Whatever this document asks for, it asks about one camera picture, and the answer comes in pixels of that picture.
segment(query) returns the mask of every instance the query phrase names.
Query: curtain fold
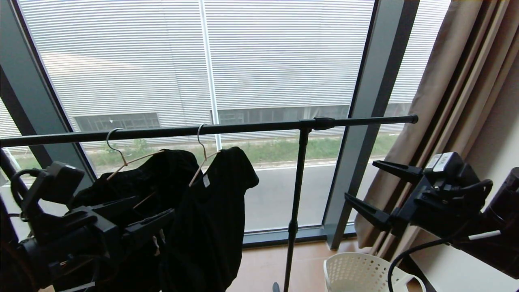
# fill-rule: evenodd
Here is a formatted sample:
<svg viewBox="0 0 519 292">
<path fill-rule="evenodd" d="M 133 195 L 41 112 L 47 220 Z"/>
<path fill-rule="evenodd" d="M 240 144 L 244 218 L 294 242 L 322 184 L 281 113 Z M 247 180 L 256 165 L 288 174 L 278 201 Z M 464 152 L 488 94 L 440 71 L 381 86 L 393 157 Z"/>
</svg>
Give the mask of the curtain fold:
<svg viewBox="0 0 519 292">
<path fill-rule="evenodd" d="M 517 55 L 518 9 L 516 1 L 451 2 L 410 109 L 420 121 L 404 127 L 386 161 L 424 167 L 437 153 L 466 157 Z M 379 171 L 365 201 L 390 213 L 410 190 Z M 410 227 L 396 241 L 360 215 L 355 228 L 360 247 L 372 246 L 371 254 L 388 259 L 418 234 Z"/>
</svg>

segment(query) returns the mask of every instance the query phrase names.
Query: floor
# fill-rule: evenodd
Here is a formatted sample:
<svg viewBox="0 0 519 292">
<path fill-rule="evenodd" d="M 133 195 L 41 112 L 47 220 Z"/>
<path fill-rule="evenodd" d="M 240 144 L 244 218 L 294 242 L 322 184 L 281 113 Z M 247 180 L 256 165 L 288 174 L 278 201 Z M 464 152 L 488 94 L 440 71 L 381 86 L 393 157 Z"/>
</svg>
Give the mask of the floor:
<svg viewBox="0 0 519 292">
<path fill-rule="evenodd" d="M 278 282 L 283 291 L 286 265 L 286 246 L 246 249 L 243 251 L 238 277 L 233 281 L 228 292 L 268 292 L 274 282 Z M 297 244 L 294 249 L 289 291 L 314 292 L 325 291 L 323 263 L 336 253 L 359 250 L 357 241 L 343 241 L 337 251 L 329 250 L 326 242 Z"/>
</svg>

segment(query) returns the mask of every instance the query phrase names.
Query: clothes rack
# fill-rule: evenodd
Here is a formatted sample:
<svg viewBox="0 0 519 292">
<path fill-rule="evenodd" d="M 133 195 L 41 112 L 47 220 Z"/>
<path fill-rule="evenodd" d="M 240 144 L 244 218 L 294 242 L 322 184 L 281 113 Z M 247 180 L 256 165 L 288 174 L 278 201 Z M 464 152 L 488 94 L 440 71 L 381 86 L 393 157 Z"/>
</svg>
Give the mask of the clothes rack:
<svg viewBox="0 0 519 292">
<path fill-rule="evenodd" d="M 257 123 L 257 124 L 240 124 L 240 125 L 208 125 L 203 127 L 201 135 L 209 134 L 228 134 L 238 132 L 256 132 L 256 131 L 275 131 L 275 130 L 299 130 L 299 149 L 297 155 L 296 178 L 294 188 L 294 201 L 292 205 L 292 215 L 288 226 L 288 252 L 286 257 L 286 270 L 283 291 L 288 292 L 290 273 L 292 268 L 292 257 L 294 254 L 294 244 L 298 229 L 297 215 L 299 211 L 299 201 L 301 198 L 301 186 L 303 183 L 303 171 L 305 166 L 306 146 L 308 143 L 308 135 L 312 130 L 326 130 L 341 126 L 362 126 L 362 125 L 381 125 L 381 124 L 399 124 L 411 123 L 418 121 L 418 116 L 398 116 L 398 117 L 369 117 L 369 118 L 345 118 L 333 119 L 327 117 L 316 117 L 310 120 L 300 120 L 294 122 L 273 122 L 273 123 Z M 122 139 L 143 139 L 143 138 L 159 138 L 159 137 L 179 137 L 194 136 L 197 134 L 198 126 L 193 127 L 174 127 L 160 129 L 144 129 L 144 130 L 120 130 L 111 135 L 111 140 Z M 52 135 L 34 135 L 22 137 L 1 138 L 1 147 L 17 147 L 30 145 L 43 145 L 54 143 L 77 143 L 103 141 L 106 139 L 108 131 L 97 132 L 71 132 Z M 13 173 L 13 167 L 4 151 L 1 151 L 2 169 L 9 179 Z M 273 291 L 279 292 L 278 283 L 274 283 Z"/>
</svg>

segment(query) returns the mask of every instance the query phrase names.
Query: grass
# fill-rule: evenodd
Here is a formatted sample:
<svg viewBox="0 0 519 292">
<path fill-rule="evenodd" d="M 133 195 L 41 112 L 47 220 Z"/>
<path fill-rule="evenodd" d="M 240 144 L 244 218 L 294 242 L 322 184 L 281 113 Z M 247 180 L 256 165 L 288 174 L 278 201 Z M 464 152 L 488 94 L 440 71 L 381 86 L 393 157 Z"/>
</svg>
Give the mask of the grass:
<svg viewBox="0 0 519 292">
<path fill-rule="evenodd" d="M 398 135 L 380 134 L 377 136 L 373 146 L 372 156 L 386 155 Z M 308 140 L 306 159 L 334 159 L 337 158 L 341 138 L 311 138 Z M 276 139 L 269 141 L 252 141 L 225 143 L 223 148 L 238 146 L 242 148 L 251 163 L 272 163 L 289 162 L 297 160 L 298 140 L 297 139 Z M 197 161 L 203 161 L 203 150 L 199 145 L 173 145 L 172 149 L 183 149 L 192 152 Z M 158 151 L 160 148 L 150 147 L 144 139 L 134 140 L 133 146 L 124 147 L 123 153 L 127 160 L 131 160 L 145 154 Z M 213 144 L 206 145 L 207 154 L 214 153 L 216 148 Z M 97 151 L 87 152 L 90 161 L 97 169 L 96 172 L 107 172 L 112 168 L 121 165 L 120 154 L 108 147 Z M 39 167 L 37 161 L 31 156 L 17 157 L 17 161 L 22 169 Z M 132 164 L 132 168 L 140 166 L 146 159 Z"/>
</svg>

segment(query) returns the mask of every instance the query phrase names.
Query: white corrugated building facade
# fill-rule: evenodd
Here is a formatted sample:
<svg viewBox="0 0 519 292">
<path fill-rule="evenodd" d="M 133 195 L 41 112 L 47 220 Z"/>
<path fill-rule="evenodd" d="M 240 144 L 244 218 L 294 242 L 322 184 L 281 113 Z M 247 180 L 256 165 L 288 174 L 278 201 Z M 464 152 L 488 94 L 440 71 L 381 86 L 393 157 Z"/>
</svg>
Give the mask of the white corrugated building facade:
<svg viewBox="0 0 519 292">
<path fill-rule="evenodd" d="M 344 117 L 373 3 L 20 0 L 76 131 L 211 123 L 211 92 L 222 124 Z M 406 114 L 448 4 L 420 2 L 387 114 Z M 0 127 L 2 136 L 19 135 L 3 104 Z M 226 134 L 222 140 L 290 135 Z"/>
</svg>

